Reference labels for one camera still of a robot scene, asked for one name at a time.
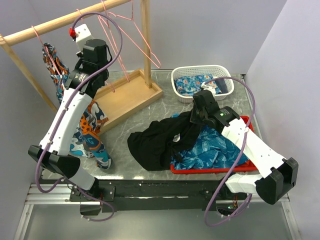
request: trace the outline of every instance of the white plastic basket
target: white plastic basket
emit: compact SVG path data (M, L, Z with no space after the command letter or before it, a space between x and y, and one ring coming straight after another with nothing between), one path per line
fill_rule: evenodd
M171 83L175 94L179 97L179 101L182 103L192 103L193 97L179 94L177 92L174 79L209 74L213 75L214 78L231 77L228 70L220 65L182 66L174 69L171 73ZM225 99L226 96L230 95L235 89L234 82L231 79L225 79L224 81L228 92L215 95L214 99L216 101Z

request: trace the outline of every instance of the wooden post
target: wooden post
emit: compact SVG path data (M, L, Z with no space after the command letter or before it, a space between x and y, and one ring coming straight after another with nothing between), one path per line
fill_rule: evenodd
M150 46L150 1L149 0L140 0L141 8L141 25L142 25L142 34L146 42ZM148 45L143 41L144 52L150 57L150 49ZM144 56L144 81L148 88L152 87L151 82L151 62Z
M37 83L34 76L32 76L31 72L28 70L24 62L17 56L14 50L7 44L4 38L0 34L0 45L4 49L4 51L9 55L15 65L20 69L23 75L28 79L34 89L40 94L40 96L44 99L44 101L49 105L49 107L56 113L57 108L43 91L41 86Z

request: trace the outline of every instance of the white wall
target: white wall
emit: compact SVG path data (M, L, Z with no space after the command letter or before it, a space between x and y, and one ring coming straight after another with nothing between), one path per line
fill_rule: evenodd
M26 1L6 1L5 7L0 7L1 34L27 28L31 23L39 20ZM44 70L42 84L54 90L39 43L28 41L14 50L36 76L41 76L37 69ZM30 183L34 182L36 162L28 156L29 146L40 142L54 114L1 47L0 63L0 239L10 240L17 230Z
M99 3L99 0L29 0L41 22ZM162 62L162 69L219 64L231 73L247 73L286 0L151 0L151 47ZM134 0L136 23L140 26L140 1ZM130 16L131 4L112 10ZM84 20L96 38L104 33L96 17ZM131 22L117 19L125 31L142 43ZM62 59L73 67L76 45L68 28L47 35ZM124 38L123 61L129 70L142 67L143 55ZM110 68L119 71L116 63Z
M318 240L320 2L288 0L245 78L264 140L299 163L289 195L303 239Z

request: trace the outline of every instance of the wooden clothes rack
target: wooden clothes rack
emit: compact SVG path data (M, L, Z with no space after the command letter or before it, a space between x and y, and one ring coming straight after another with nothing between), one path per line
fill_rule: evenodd
M106 0L103 2L107 10L122 4L128 3L131 0ZM81 9L82 14L88 12L104 12L104 6L102 3ZM141 23L142 34L147 43L150 45L150 0L140 0L141 8ZM79 12L67 14L65 16L58 17L51 21L39 24L35 26L35 30L39 35L49 33L56 29L62 28L69 24L72 24L74 20L79 16ZM36 37L36 34L32 27L2 37L0 34L0 45L4 51L9 55L15 65L20 69L23 75L31 83L34 89L40 94L44 101L50 106L50 108L57 112L57 108L40 87L39 83L33 77L32 73L23 63L23 61L13 51L11 46L25 42L29 39ZM150 57L150 49L148 45L143 42L144 52ZM109 130L115 125L119 124L132 114L145 108L155 100L161 98L163 91L161 88L151 79L151 62L148 57L144 56L144 71L137 69L129 74L130 82L125 77L122 77L113 83L115 92L113 93L109 86L99 89L95 96L95 100L98 102L100 108L109 118L102 127L101 133Z

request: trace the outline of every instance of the colorful patterned cloth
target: colorful patterned cloth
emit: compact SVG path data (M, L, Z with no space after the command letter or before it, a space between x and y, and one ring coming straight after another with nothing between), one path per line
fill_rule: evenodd
M58 57L57 50L50 44L45 43L50 55L61 75L59 75L50 61L46 51L42 48L43 61L50 73L50 77L56 88L56 97L61 104L64 95L63 84L67 81L69 76L69 69L65 66ZM98 133L100 132L101 125L108 121L107 116L99 108L98 103L94 100L87 107L83 113L79 125L77 126L70 144L70 153L77 156L87 158L96 157L97 167L107 169L111 164L111 157L108 155L105 146L100 141Z
M172 158L171 163L176 170L226 169L234 164L239 152L240 149L230 140L206 125L193 148L179 152L183 161L178 162ZM246 161L248 158L243 154L237 165L244 164Z
M191 97L193 94L201 90L201 84L214 79L215 77L212 74L208 75L196 75L196 76L182 76L174 79L174 85L176 91L186 97ZM217 86L215 81L212 81L208 84L215 89L216 94L221 94L221 90Z

